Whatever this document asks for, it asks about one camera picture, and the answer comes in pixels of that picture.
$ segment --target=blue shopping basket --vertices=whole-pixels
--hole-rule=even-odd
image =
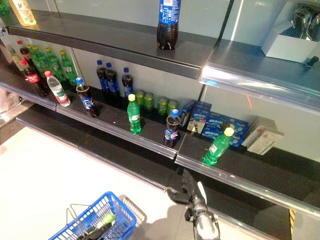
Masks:
[[[109,212],[115,215],[115,222],[99,240],[129,239],[137,223],[136,216],[114,193],[109,191],[49,240],[77,240],[88,229],[96,226],[103,216]]]

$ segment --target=yellow bottle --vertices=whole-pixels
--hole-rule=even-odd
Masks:
[[[9,0],[9,3],[22,26],[37,24],[28,0]]]

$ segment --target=robotic arm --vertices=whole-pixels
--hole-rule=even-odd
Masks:
[[[184,217],[186,221],[193,222],[193,227],[196,228],[195,239],[220,240],[219,224],[213,213],[208,211],[204,187],[186,169],[182,174],[182,189],[186,193],[169,188],[167,194],[175,203],[188,205]]]

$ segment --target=green can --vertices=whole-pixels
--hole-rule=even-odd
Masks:
[[[151,112],[154,109],[154,95],[150,92],[144,95],[144,109]]]
[[[178,102],[176,100],[170,100],[168,103],[168,107],[166,108],[166,114],[170,115],[172,109],[178,109]]]
[[[135,93],[135,100],[139,104],[139,106],[143,107],[145,103],[145,92],[142,90],[138,90]]]
[[[158,100],[158,113],[160,116],[163,116],[166,114],[168,106],[168,99],[164,96],[160,97]]]

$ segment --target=red label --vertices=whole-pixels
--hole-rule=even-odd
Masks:
[[[32,74],[32,75],[28,75],[26,76],[27,80],[29,83],[31,84],[35,84],[36,82],[40,81],[40,77],[38,76],[38,74]]]

